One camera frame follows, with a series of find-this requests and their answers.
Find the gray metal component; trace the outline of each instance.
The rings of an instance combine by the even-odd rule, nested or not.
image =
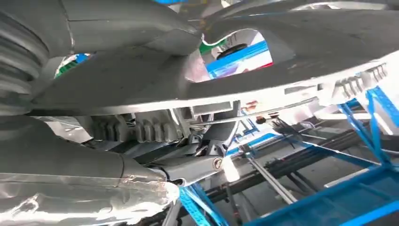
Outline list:
[[[32,114],[110,115],[179,107],[176,97],[187,93],[192,84],[185,77],[206,72],[203,64],[197,65],[198,59],[197,51],[177,57],[146,47],[98,53],[37,96],[37,111]],[[88,90],[93,86],[85,84],[93,82],[92,74],[96,86]]]
[[[176,200],[176,203],[170,204],[169,211],[162,222],[162,226],[175,226],[177,215],[179,214],[180,208],[182,207],[182,203],[180,200]]]
[[[206,122],[201,122],[201,123],[193,123],[193,124],[190,125],[190,127],[199,127],[199,126],[214,125],[214,124],[219,124],[219,123],[227,123],[227,122],[232,122],[232,121],[240,121],[240,120],[249,119],[249,118],[252,118],[252,117],[258,116],[258,115],[278,112],[278,111],[281,111],[281,110],[284,110],[284,109],[287,109],[287,108],[301,106],[301,105],[308,104],[308,103],[311,103],[311,102],[316,101],[316,100],[317,100],[317,97],[312,97],[312,98],[306,99],[306,100],[298,102],[298,103],[293,103],[293,104],[290,104],[290,105],[287,105],[287,106],[273,108],[273,109],[266,110],[266,111],[261,111],[261,112],[256,112],[256,113],[252,113],[252,114],[236,116],[236,117],[231,117],[231,118],[226,118],[226,119],[206,121]]]
[[[215,114],[231,110],[233,110],[233,104],[231,102],[222,102],[210,105],[198,105],[192,107],[192,112],[194,116],[204,115],[204,114]]]
[[[233,110],[215,114],[215,120],[234,118],[240,114],[240,102],[233,103]],[[231,141],[237,131],[239,121],[219,123],[212,125],[202,138],[201,145],[207,145],[207,154],[224,155],[226,148],[230,146]]]
[[[287,204],[292,204],[298,201],[285,187],[283,187],[283,185],[280,184],[280,182],[278,182],[276,178],[273,177],[273,175],[262,167],[250,153],[247,153],[246,157]]]
[[[218,163],[222,160],[220,156],[203,156],[203,157],[182,157],[170,158],[153,163],[154,167],[162,168],[166,172],[168,180],[175,181],[181,179],[181,186],[188,186],[201,179],[209,177],[222,168]]]
[[[145,44],[187,55],[201,42],[201,33],[175,12],[145,0],[4,0],[0,27],[0,115],[31,110],[31,85],[38,86],[36,93],[48,80],[30,81],[52,57]],[[176,35],[178,48],[172,44]]]
[[[121,115],[77,116],[79,124],[96,140],[129,141],[133,128],[129,128]]]
[[[180,109],[135,113],[138,142],[171,142],[188,137],[190,129]]]
[[[221,9],[204,20],[206,26],[231,16],[246,16],[249,12],[273,13],[290,10],[313,9],[312,6],[332,5],[344,9],[391,9],[396,2],[386,0],[247,0]]]
[[[174,11],[145,0],[36,0],[29,4],[5,0],[0,11],[36,34],[51,57],[140,46],[173,30],[183,31],[182,36],[197,37],[196,43],[173,52],[186,55],[197,48],[201,39],[201,34]]]
[[[132,159],[67,142],[32,117],[1,117],[0,138],[3,173],[163,180]]]
[[[208,43],[218,42],[237,30],[258,30],[270,46],[272,67],[193,83],[186,78],[195,74],[190,66],[195,60],[189,63],[190,56],[171,57],[143,48],[122,50],[108,57],[95,57],[90,60],[95,63],[85,62],[60,78],[56,87],[36,99],[37,109],[53,114],[114,114],[253,98],[289,87],[335,83],[373,67],[399,50],[397,11],[287,12],[293,8],[285,2],[251,8],[205,29]],[[366,30],[359,21],[367,24]],[[135,75],[121,73],[130,71]],[[88,91],[91,74],[96,74],[98,84]],[[118,92],[103,92],[107,89]]]

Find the silver metal part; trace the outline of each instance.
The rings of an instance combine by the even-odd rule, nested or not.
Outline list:
[[[258,30],[270,47],[272,67],[195,83],[187,76],[204,69],[198,67],[198,53],[176,57],[128,48],[99,54],[68,72],[35,99],[36,113],[131,113],[255,98],[289,87],[335,84],[399,54],[397,11],[291,11],[301,6],[292,2],[240,9],[204,29],[210,44],[238,30]],[[359,21],[367,24],[366,31]],[[91,74],[97,86],[88,91]]]
[[[241,105],[239,101],[233,103],[233,110],[215,114],[215,119],[224,120],[226,118],[237,117],[240,114]],[[201,146],[207,145],[206,154],[224,156],[230,146],[234,135],[237,132],[239,121],[212,125],[204,134]]]
[[[188,186],[221,171],[221,167],[217,167],[217,163],[221,160],[220,156],[214,155],[203,157],[191,156],[156,161],[153,165],[155,168],[162,168],[166,172],[168,180],[175,181],[181,179],[183,181],[181,186]]]
[[[182,207],[182,203],[180,200],[176,200],[173,204],[170,204],[169,211],[162,222],[162,226],[175,226],[177,215],[179,214],[180,208]]]
[[[191,124],[190,127],[213,125],[213,124],[226,123],[226,122],[232,122],[232,121],[240,121],[240,120],[252,118],[252,117],[258,116],[258,115],[278,112],[278,111],[281,111],[281,110],[284,110],[284,109],[287,109],[287,108],[301,106],[301,105],[313,102],[315,100],[317,100],[317,97],[312,97],[312,98],[306,99],[304,101],[301,101],[299,103],[294,103],[294,104],[290,104],[290,105],[287,105],[287,106],[278,107],[278,108],[274,108],[274,109],[270,109],[270,110],[266,110],[266,111],[261,111],[261,112],[256,112],[256,113],[252,113],[252,114],[237,116],[237,117],[228,118],[228,119],[220,119],[220,120],[213,120],[213,121],[207,121],[207,122],[202,122],[202,123],[195,123],[195,124]]]
[[[133,159],[66,141],[32,117],[0,117],[0,138],[3,173],[165,180]]]
[[[133,129],[121,115],[76,116],[79,124],[96,140],[129,141]]]
[[[222,102],[210,105],[198,105],[192,107],[192,112],[194,116],[204,115],[204,114],[215,114],[231,110],[233,110],[233,104],[231,102]]]
[[[262,167],[250,153],[247,153],[246,157],[287,204],[292,204],[298,201],[285,187],[283,187],[283,185],[280,184],[276,178],[273,177],[273,175],[271,175],[264,167]]]
[[[135,113],[136,138],[142,142],[171,142],[188,137],[191,132],[180,109]]]

